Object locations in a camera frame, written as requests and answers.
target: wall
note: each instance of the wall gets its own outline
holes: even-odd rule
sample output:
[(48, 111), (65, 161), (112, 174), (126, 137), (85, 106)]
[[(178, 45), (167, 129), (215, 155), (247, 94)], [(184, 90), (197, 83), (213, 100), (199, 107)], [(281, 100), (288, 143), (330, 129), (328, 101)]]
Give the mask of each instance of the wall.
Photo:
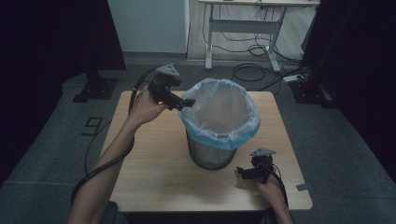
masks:
[(108, 0), (122, 51), (186, 53), (189, 0)]

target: power strip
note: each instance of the power strip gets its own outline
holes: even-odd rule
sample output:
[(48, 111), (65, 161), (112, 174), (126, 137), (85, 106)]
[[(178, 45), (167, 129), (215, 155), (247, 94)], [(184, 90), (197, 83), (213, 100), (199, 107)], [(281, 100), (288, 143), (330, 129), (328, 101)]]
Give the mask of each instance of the power strip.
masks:
[(283, 82), (292, 82), (292, 81), (303, 80), (303, 79), (304, 79), (303, 76), (295, 75), (295, 76), (284, 77)]

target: black curtain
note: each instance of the black curtain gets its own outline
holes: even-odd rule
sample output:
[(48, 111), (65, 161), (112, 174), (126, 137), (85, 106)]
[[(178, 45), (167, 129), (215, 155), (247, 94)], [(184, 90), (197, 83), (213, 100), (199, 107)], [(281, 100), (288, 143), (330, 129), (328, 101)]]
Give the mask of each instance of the black curtain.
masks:
[(110, 69), (125, 64), (107, 1), (1, 1), (1, 183), (47, 122), (62, 84)]
[(322, 0), (303, 62), (396, 182), (395, 5)]

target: table top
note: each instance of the table top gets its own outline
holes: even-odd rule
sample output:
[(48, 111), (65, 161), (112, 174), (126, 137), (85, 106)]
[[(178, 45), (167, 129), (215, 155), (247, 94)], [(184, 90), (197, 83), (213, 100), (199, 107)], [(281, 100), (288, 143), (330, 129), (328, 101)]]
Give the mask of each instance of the table top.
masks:
[(199, 0), (200, 3), (211, 5), (259, 5), (271, 7), (313, 7), (319, 6), (319, 0)]
[[(127, 117), (131, 91), (120, 97), (103, 151)], [(174, 91), (181, 96), (183, 91)], [(288, 134), (270, 92), (250, 91), (262, 124), (257, 134), (236, 150), (231, 163), (216, 171), (196, 165), (189, 154), (184, 124), (177, 110), (165, 110), (135, 134), (132, 152), (124, 159), (111, 196), (122, 212), (257, 211), (268, 207), (250, 180), (243, 180), (236, 166), (252, 168), (249, 153), (259, 147), (276, 151), (274, 164), (280, 169), (290, 209), (310, 209), (304, 184)]]

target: person's right arm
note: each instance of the person's right arm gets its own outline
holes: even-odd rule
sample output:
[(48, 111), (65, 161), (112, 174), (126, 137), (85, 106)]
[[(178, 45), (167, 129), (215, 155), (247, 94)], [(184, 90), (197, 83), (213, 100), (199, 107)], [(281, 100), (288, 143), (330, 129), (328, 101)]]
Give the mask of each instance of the person's right arm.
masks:
[(286, 206), (282, 190), (276, 178), (272, 175), (268, 176), (267, 181), (263, 184), (259, 179), (253, 180), (259, 190), (260, 195), (274, 209), (276, 221), (278, 224), (293, 224), (289, 208)]

